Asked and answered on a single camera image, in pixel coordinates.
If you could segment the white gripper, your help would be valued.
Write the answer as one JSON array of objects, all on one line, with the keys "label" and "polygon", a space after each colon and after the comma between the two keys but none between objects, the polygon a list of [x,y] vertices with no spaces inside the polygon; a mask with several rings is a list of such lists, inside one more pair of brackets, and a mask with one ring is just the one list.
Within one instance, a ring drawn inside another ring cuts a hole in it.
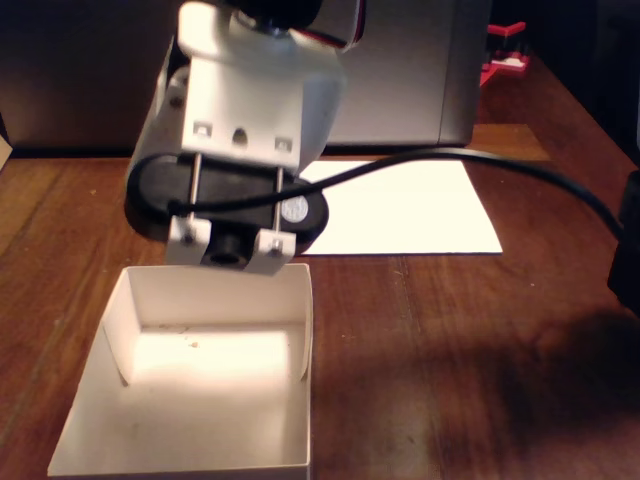
[{"label": "white gripper", "polygon": [[345,87],[333,48],[186,2],[130,165],[182,149],[298,174],[325,149]]}]

